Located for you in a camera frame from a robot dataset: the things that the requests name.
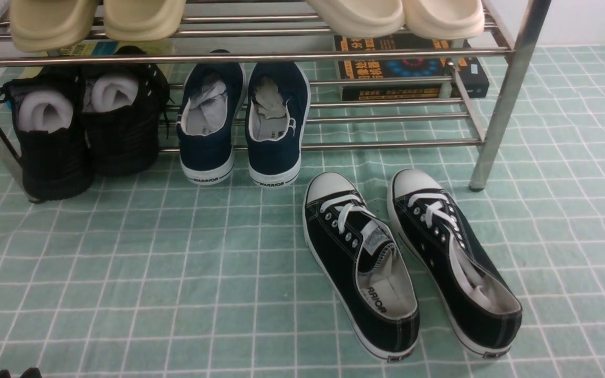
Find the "white wall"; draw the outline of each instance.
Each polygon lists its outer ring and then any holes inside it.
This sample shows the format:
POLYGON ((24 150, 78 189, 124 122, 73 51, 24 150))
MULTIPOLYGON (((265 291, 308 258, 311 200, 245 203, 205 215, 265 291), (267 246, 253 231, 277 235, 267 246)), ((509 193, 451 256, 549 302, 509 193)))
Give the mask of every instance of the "white wall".
MULTIPOLYGON (((527 0, 490 0, 517 36, 527 0)), ((541 45, 605 45, 605 1, 552 0, 541 45)))

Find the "tile floor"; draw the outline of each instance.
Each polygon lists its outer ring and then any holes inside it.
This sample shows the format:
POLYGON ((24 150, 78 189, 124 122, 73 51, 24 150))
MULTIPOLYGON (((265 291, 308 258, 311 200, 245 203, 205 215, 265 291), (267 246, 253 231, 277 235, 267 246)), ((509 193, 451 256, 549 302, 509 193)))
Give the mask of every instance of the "tile floor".
MULTIPOLYGON (((332 63, 304 66, 311 79, 334 76, 332 63)), ((486 121, 506 65, 486 59, 485 68, 490 99, 477 104, 486 121)), ((173 81, 187 70, 176 67, 173 81)), ((5 106, 0 122, 12 136, 5 106)), ((310 125, 305 139, 462 135, 463 124, 446 121, 310 125)), ((605 46, 538 49, 481 193, 466 186, 476 155, 309 152, 296 185, 280 191, 250 183, 243 153, 230 181, 202 189, 175 157, 161 156, 136 177, 98 179, 78 198, 34 206, 0 163, 0 369, 40 366, 50 377, 605 376, 605 46), (403 363, 372 359, 305 246, 300 204, 314 175, 346 175, 386 218, 387 180, 412 165, 452 191, 523 302, 523 327, 499 361, 461 349, 432 280, 411 258, 420 344, 403 363)))

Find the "white toe cap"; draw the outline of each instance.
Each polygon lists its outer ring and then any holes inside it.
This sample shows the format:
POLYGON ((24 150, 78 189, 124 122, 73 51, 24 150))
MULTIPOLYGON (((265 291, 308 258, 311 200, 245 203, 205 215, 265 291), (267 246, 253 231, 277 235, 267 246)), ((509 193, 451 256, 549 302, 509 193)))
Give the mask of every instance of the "white toe cap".
POLYGON ((335 172, 324 172, 309 183, 307 203, 316 201, 337 192, 355 191, 353 184, 343 175, 335 172))
POLYGON ((399 198, 422 189, 442 189, 442 186, 423 170, 401 170, 393 177, 393 196, 399 198))

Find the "shoe rack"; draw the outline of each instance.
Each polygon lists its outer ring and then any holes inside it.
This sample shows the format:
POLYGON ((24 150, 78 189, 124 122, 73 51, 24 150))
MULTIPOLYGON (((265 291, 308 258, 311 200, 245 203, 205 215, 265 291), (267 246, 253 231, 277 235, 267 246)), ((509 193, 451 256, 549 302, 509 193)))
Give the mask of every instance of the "shoe rack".
MULTIPOLYGON (((369 117, 333 117, 333 118, 310 118, 310 124, 338 124, 353 122, 417 122, 430 120, 465 120, 471 131, 470 138, 463 139, 432 139, 419 141, 385 141, 370 143, 314 143, 303 144, 303 150, 345 150, 345 149, 398 149, 398 148, 447 148, 448 146, 477 146, 478 160, 471 176, 471 191, 482 191, 487 184, 487 178, 492 170, 492 165, 506 132, 507 124, 514 109, 519 90, 524 81, 531 56, 536 47, 536 41, 543 27, 545 17, 550 7, 551 0, 529 0, 524 14, 523 23, 519 29, 516 39, 509 35, 506 25, 502 22, 496 11, 489 3, 485 4, 485 32, 494 38, 495 48, 463 48, 462 44, 453 43, 447 50, 416 49, 416 50, 391 50, 380 52, 298 52, 298 53, 268 53, 268 54, 233 54, 233 55, 163 55, 163 56, 120 56, 120 57, 61 57, 57 54, 51 57, 10 57, 0 58, 0 67, 39 67, 44 65, 65 64, 98 64, 98 63, 200 63, 200 62, 264 62, 294 60, 297 62, 321 61, 321 60, 389 60, 406 58, 445 58, 447 69, 442 76, 438 77, 408 77, 399 79, 360 79, 360 80, 324 80, 312 81, 312 86, 363 86, 365 84, 385 83, 440 83, 442 90, 440 97, 434 99, 417 100, 380 100, 351 102, 322 102, 313 103, 312 108, 353 108, 363 106, 395 107, 395 106, 433 106, 454 105, 458 107, 456 112, 427 113, 416 115, 370 115, 369 117), (501 86, 498 100, 490 119, 487 129, 478 122, 471 100, 466 95, 463 83, 454 69, 454 62, 463 57, 490 57, 500 56, 506 59, 508 68, 506 77, 501 86), (451 98, 452 84, 460 89, 460 98, 451 98)), ((205 3, 226 3, 226 0, 210 0, 205 3)), ((333 31, 327 26, 304 26, 277 28, 275 23, 300 24, 305 22, 321 22, 322 19, 316 14, 286 14, 286 15, 221 15, 205 17, 184 17, 182 28, 170 38, 211 38, 211 37, 254 37, 254 36, 314 36, 329 35, 333 31), (250 24, 250 28, 234 28, 234 24, 250 24), (197 25, 212 26, 211 29, 194 29, 197 25), (231 28, 222 28, 222 25, 231 24, 231 28)), ((0 14, 0 41, 10 41, 9 21, 7 11, 3 9, 0 14)), ((94 26, 103 25, 101 17, 95 17, 94 26)), ((405 28, 400 32, 408 33, 405 28)), ((103 30, 93 29, 88 36, 89 40, 107 39, 103 30)), ((171 83, 173 90, 181 90, 182 83, 171 83)), ((168 106, 170 119, 175 119, 178 106, 168 106)), ((246 149, 246 146, 236 146, 237 150, 246 149)), ((176 153, 178 149, 163 148, 162 151, 176 153)), ((0 158, 15 181, 22 187, 22 169, 19 165, 19 155, 0 127, 0 158)))

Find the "cream slipper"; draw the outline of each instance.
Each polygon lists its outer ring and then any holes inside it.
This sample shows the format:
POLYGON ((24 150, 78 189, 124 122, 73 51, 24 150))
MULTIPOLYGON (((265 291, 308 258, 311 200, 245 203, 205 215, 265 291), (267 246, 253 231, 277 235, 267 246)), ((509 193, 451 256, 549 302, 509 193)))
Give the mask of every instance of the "cream slipper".
POLYGON ((185 0, 104 0, 106 36, 118 41, 153 41, 174 34, 185 0))
POLYGON ((25 53, 57 50, 84 40, 98 0, 11 0, 11 36, 25 53))
POLYGON ((335 32, 350 38, 376 38, 405 24, 401 0, 307 0, 335 32))
POLYGON ((422 38, 456 40, 485 30, 481 0, 403 0, 405 23, 422 38))

